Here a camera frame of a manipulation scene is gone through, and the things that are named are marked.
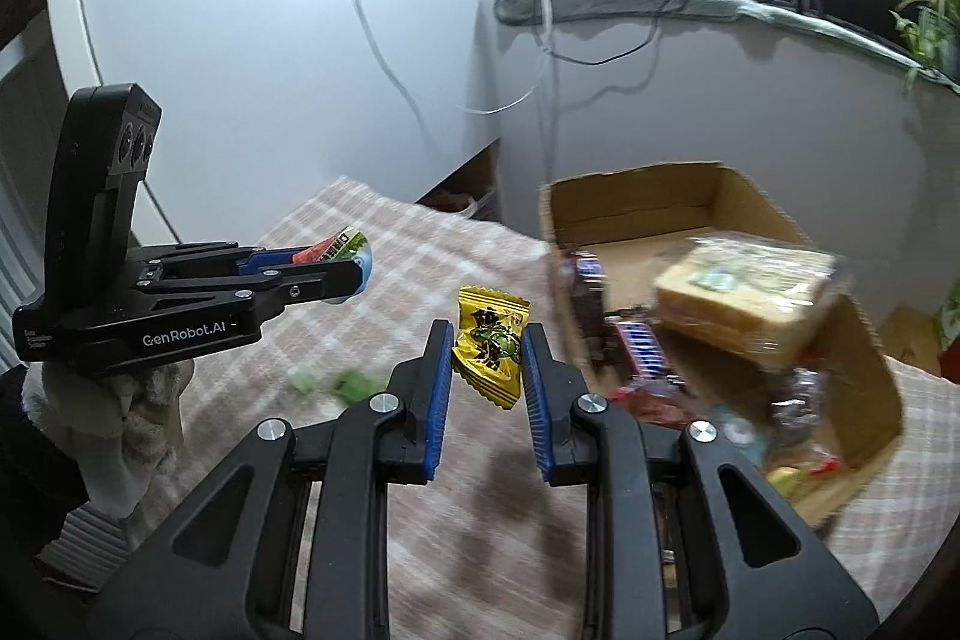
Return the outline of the left gloved hand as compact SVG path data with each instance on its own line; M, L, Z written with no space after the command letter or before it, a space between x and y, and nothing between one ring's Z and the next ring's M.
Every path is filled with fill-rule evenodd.
M153 476L172 470L184 442L181 396L195 362L89 380L57 365L31 364L21 392L26 416L75 459L98 512L132 515Z

